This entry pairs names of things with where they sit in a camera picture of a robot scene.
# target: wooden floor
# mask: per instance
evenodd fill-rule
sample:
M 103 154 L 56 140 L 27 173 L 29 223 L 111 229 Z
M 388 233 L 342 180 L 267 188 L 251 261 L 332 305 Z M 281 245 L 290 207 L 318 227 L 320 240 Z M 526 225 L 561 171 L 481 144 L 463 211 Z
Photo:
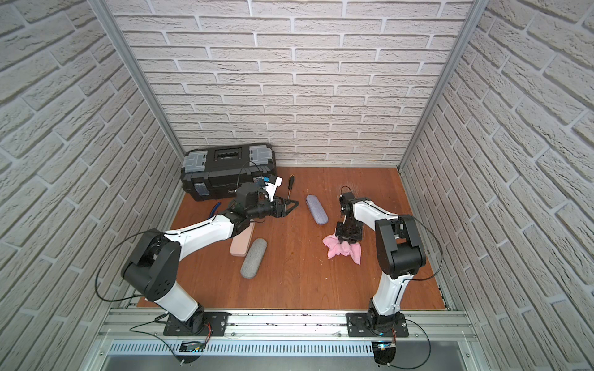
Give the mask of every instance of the wooden floor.
M 268 248 L 252 280 L 241 277 L 244 258 L 229 253 L 231 240 L 220 241 L 194 252 L 179 264 L 178 282 L 207 308 L 249 309 L 343 309 L 365 310 L 380 282 L 381 269 L 375 255 L 375 233 L 367 226 L 361 242 L 361 265 L 349 256 L 328 260 L 322 239 L 334 233 L 340 219 L 340 187 L 348 185 L 355 196 L 368 197 L 394 213 L 410 214 L 396 169 L 280 167 L 283 185 L 277 195 L 286 197 L 286 180 L 295 175 L 291 198 L 299 206 L 285 218 L 267 217 L 256 224 L 252 241 L 263 238 Z M 315 195 L 329 222 L 314 222 L 305 197 Z M 222 202 L 224 210 L 231 199 Z M 173 229 L 205 220 L 217 200 L 195 202 L 186 195 L 173 222 Z M 429 262 L 416 278 L 432 274 Z M 156 306 L 144 298 L 140 307 Z M 402 309 L 444 309 L 434 279 L 411 282 Z

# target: black toolbox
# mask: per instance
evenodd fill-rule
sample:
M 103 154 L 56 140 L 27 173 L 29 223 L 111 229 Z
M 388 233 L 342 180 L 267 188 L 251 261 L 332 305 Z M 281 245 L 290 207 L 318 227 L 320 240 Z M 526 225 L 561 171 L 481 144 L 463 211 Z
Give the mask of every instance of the black toolbox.
M 190 151 L 182 164 L 181 181 L 184 190 L 196 201 L 204 201 L 235 197 L 238 175 L 239 184 L 276 175 L 271 145 L 244 144 Z

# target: brick wall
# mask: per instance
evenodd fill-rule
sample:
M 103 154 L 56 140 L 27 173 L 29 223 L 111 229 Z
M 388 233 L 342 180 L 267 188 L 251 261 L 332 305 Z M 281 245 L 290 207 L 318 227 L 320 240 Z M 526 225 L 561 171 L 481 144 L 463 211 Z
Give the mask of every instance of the brick wall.
M 492 369 L 594 364 L 593 4 L 492 0 L 404 171 Z
M 179 160 L 88 3 L 0 5 L 0 366 L 76 370 Z M 100 292 L 125 290 L 119 267 Z
M 185 149 L 396 166 L 471 2 L 111 0 Z

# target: vent grille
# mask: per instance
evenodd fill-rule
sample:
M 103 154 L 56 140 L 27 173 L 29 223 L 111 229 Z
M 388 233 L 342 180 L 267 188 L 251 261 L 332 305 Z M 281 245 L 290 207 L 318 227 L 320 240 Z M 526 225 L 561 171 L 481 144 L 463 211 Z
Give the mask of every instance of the vent grille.
M 370 341 L 211 340 L 203 351 L 180 352 L 181 340 L 168 341 L 176 354 L 201 356 L 373 357 Z M 158 340 L 114 340 L 110 355 L 169 354 Z

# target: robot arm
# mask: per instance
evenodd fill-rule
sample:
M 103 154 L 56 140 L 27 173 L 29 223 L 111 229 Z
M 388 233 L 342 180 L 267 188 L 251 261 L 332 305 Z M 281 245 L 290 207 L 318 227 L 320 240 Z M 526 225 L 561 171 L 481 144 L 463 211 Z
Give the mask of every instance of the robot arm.
M 375 231 L 377 259 L 382 269 L 380 286 L 370 300 L 368 325 L 386 332 L 400 315 L 400 301 L 408 282 L 426 263 L 425 251 L 413 218 L 392 214 L 373 201 L 355 198 L 352 192 L 340 196 L 345 220 L 336 224 L 339 240 L 355 243 L 363 239 L 363 224 Z
M 299 202 L 274 196 L 281 182 L 281 178 L 270 176 L 263 185 L 243 183 L 222 214 L 177 230 L 145 233 L 124 264 L 122 277 L 147 300 L 198 333 L 204 308 L 177 283 L 179 261 L 214 242 L 237 236 L 252 218 L 287 216 Z

